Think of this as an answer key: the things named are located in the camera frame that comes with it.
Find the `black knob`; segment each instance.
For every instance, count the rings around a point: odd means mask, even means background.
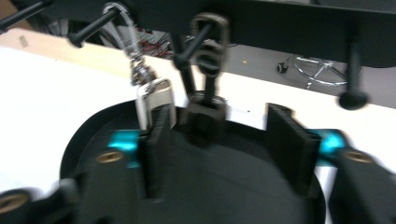
[[[362,91],[346,91],[340,95],[338,103],[346,110],[357,110],[364,107],[369,97]]]

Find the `white surface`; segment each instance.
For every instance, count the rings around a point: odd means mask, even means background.
[[[48,191],[68,141],[94,113],[134,99],[124,78],[0,47],[0,191]]]

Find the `black rod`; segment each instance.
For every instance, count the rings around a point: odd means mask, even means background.
[[[346,91],[340,95],[338,102],[346,110],[357,110],[369,100],[367,94],[360,90],[361,51],[357,37],[351,39],[348,51]]]
[[[180,54],[184,51],[184,41],[182,40],[180,35],[170,34],[172,49],[175,54]],[[186,91],[187,96],[193,95],[195,93],[195,82],[192,76],[190,61],[188,61],[188,65],[183,69],[178,69],[181,75],[181,79],[183,81],[184,90]]]
[[[213,24],[207,23],[199,34],[191,41],[186,49],[181,54],[176,54],[173,61],[178,70],[183,70],[190,66],[190,58],[192,54],[201,47],[202,42],[207,38],[209,32],[212,30]]]
[[[116,19],[119,15],[120,15],[120,11],[113,7],[103,16],[101,16],[99,19],[89,24],[87,27],[80,30],[78,33],[76,34],[70,33],[67,35],[67,37],[74,46],[78,48],[82,48],[82,42],[84,40],[86,40],[91,35],[95,34],[108,22]]]
[[[182,58],[190,59],[192,54],[201,47],[202,42],[207,39],[209,32],[212,30],[213,24],[208,23],[199,32],[199,34],[191,41],[184,52],[180,55]]]
[[[9,26],[17,23],[18,21],[23,21],[26,18],[34,16],[41,10],[49,7],[51,4],[52,0],[41,1],[30,7],[24,8],[15,14],[5,17],[4,19],[0,20],[0,32],[5,33]]]

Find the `caster wheel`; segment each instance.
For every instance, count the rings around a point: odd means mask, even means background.
[[[286,73],[288,71],[288,67],[285,66],[284,63],[279,63],[276,67],[276,71],[280,74]]]

